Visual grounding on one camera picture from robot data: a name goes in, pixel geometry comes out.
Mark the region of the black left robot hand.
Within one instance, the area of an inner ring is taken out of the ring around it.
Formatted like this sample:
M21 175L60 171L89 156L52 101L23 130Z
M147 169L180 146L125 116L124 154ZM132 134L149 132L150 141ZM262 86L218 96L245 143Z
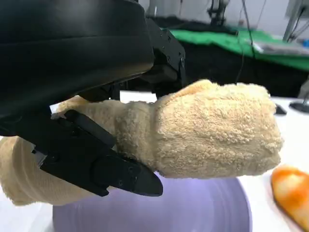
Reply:
M186 85L184 59L136 0L3 0L0 133L31 142L42 171L96 195L111 186L161 196L156 174L113 151L110 133L74 110L52 119L50 106L75 94L118 99L120 83L133 78L171 93Z

